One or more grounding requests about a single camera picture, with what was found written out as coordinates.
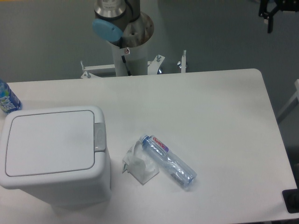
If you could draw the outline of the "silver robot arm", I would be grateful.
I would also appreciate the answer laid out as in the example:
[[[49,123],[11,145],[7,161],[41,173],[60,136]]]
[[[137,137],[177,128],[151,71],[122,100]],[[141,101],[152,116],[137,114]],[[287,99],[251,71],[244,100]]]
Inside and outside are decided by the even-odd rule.
[[[108,42],[119,41],[129,23],[140,16],[139,0],[96,0],[93,31]]]

